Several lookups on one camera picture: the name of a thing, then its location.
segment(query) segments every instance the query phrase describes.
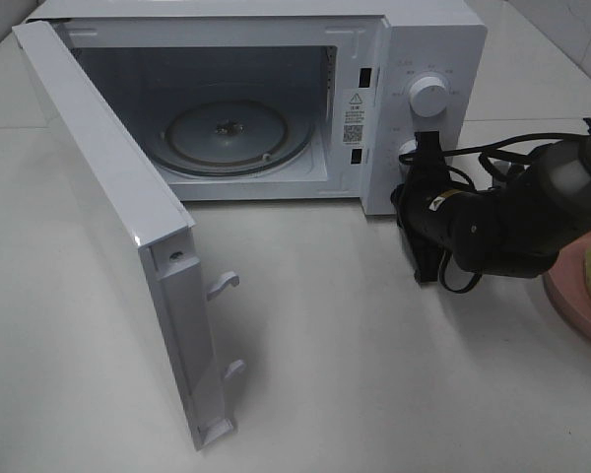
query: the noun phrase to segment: white countertop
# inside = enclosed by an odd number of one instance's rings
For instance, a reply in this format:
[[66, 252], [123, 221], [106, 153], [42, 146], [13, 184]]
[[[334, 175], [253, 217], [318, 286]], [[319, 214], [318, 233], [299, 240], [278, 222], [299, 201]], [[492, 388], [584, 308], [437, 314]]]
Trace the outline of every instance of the white countertop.
[[[584, 131], [591, 81], [507, 4], [460, 146]], [[194, 451], [93, 258], [13, 39], [0, 45], [0, 473], [591, 472], [591, 343], [542, 282], [419, 288], [354, 201], [189, 204], [238, 432]]]

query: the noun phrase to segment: microwave door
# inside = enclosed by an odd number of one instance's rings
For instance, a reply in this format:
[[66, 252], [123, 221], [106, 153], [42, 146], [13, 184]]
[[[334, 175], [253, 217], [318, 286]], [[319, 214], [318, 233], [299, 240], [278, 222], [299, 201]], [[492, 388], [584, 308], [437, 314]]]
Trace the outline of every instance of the microwave door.
[[53, 27], [35, 22], [14, 33], [86, 232], [131, 314], [128, 329], [202, 448], [232, 429], [206, 302], [237, 280], [230, 274], [206, 289], [191, 216]]

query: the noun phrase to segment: microwave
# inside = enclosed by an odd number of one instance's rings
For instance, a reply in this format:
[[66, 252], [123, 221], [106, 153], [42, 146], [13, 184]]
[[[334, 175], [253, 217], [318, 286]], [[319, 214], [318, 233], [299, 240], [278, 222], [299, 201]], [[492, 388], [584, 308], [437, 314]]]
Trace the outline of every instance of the microwave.
[[456, 146], [486, 27], [462, 0], [46, 0], [14, 33], [93, 245], [199, 449], [233, 429], [224, 382], [243, 363], [219, 363], [207, 304], [238, 278], [204, 284], [180, 201], [359, 198], [392, 214], [415, 133]]

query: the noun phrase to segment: qr code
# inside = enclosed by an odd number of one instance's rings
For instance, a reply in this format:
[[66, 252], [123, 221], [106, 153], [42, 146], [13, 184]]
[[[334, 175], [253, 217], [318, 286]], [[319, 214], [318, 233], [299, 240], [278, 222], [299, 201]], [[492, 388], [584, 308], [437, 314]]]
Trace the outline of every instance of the qr code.
[[359, 143], [363, 138], [363, 125], [345, 125], [344, 143]]

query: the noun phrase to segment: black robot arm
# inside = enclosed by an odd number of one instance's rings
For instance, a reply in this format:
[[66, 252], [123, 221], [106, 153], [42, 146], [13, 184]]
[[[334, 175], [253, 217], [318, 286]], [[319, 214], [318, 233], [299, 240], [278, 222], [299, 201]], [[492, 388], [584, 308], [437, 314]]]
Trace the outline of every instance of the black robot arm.
[[[552, 267], [558, 252], [591, 230], [591, 134], [525, 135], [478, 148], [443, 152], [437, 132], [417, 133], [417, 150], [401, 156], [409, 165], [392, 194], [419, 283], [439, 280], [446, 289], [470, 291], [483, 274], [533, 278]], [[519, 155], [512, 143], [560, 139]], [[480, 152], [480, 163], [502, 185], [476, 190], [449, 166], [447, 156]], [[489, 158], [513, 164], [501, 173]], [[451, 172], [464, 178], [451, 178]], [[452, 290], [444, 271], [451, 256], [474, 273]]]

